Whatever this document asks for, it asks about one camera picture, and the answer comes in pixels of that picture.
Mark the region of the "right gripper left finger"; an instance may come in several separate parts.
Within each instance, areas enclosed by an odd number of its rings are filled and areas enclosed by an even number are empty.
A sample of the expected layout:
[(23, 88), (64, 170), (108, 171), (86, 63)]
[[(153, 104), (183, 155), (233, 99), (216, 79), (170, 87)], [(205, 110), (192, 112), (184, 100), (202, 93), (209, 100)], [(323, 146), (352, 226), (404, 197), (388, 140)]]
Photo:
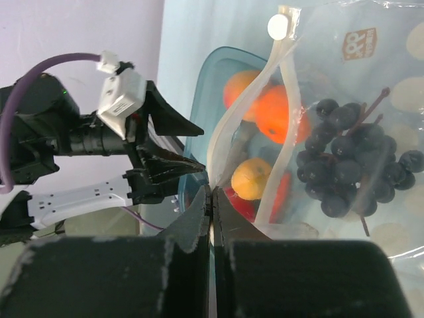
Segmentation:
[(211, 191), (153, 237), (30, 243), (1, 292), (2, 317), (206, 317)]

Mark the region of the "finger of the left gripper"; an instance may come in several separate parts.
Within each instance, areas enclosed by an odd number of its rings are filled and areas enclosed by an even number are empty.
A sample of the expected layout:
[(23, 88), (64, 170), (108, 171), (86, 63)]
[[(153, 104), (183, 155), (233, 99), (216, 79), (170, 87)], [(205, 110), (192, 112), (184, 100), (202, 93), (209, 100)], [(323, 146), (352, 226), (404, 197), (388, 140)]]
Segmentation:
[(205, 170), (203, 164), (161, 147), (139, 148), (138, 155), (143, 175), (154, 185)]
[(146, 83), (144, 107), (158, 136), (201, 136), (204, 130), (177, 112), (161, 95), (152, 80)]

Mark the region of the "dark grape bunch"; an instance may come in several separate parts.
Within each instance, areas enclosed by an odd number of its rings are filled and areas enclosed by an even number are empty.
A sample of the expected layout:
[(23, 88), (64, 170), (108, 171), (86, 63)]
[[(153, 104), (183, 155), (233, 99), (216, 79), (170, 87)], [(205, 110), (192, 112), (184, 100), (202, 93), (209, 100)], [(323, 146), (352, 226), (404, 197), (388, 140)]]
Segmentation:
[(320, 100), (315, 109), (320, 123), (296, 157), (297, 178), (306, 194), (320, 202), (323, 214), (341, 219), (353, 212), (365, 235), (370, 234), (366, 218), (379, 204), (393, 201), (396, 191), (411, 189), (416, 174), (423, 172), (422, 151), (396, 156), (398, 144), (382, 128), (382, 114), (367, 122), (389, 94), (385, 87), (371, 105)]

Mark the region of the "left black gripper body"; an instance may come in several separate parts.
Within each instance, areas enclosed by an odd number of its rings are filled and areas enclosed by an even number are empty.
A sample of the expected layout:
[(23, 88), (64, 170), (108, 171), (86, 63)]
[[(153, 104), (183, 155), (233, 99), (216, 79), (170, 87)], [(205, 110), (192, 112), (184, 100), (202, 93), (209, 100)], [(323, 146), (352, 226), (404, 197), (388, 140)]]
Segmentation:
[(132, 165), (123, 175), (131, 189), (127, 197), (135, 205), (151, 204), (152, 183), (148, 180), (147, 169), (137, 149), (148, 140), (148, 124), (138, 114), (131, 115), (127, 123), (130, 139), (123, 140), (95, 114), (82, 115), (79, 125), (69, 132), (68, 156), (127, 156)]

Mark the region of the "clear zip top bag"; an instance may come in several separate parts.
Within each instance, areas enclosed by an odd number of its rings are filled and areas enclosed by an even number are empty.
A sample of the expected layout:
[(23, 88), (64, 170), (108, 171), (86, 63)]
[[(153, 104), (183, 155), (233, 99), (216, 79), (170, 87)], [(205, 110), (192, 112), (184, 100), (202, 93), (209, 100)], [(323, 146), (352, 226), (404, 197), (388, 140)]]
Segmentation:
[(423, 316), (423, 2), (282, 5), (207, 150), (243, 317)]

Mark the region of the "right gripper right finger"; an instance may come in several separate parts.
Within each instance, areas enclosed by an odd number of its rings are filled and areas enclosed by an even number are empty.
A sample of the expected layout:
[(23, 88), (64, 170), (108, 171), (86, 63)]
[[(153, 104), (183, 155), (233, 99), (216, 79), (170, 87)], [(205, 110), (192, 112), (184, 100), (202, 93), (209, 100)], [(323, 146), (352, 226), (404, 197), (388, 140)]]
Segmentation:
[(411, 317), (389, 260), (364, 240), (271, 240), (212, 195), (219, 317)]

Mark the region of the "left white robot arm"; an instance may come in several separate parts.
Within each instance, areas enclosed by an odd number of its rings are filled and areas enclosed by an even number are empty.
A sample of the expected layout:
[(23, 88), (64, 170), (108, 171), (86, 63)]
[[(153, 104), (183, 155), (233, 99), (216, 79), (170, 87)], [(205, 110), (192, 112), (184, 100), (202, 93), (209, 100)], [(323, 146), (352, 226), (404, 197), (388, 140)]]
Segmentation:
[[(154, 82), (147, 83), (144, 105), (128, 123), (131, 137), (125, 141), (95, 113), (82, 115), (56, 77), (38, 75), (13, 121), (15, 186), (1, 200), (1, 244), (28, 242), (36, 231), (93, 211), (161, 203), (177, 194), (180, 177), (204, 171), (203, 164), (160, 147), (150, 137), (149, 128), (166, 137), (203, 134), (165, 101)], [(58, 156), (121, 155), (132, 167), (110, 180), (44, 195), (28, 192), (40, 178), (58, 172)]]

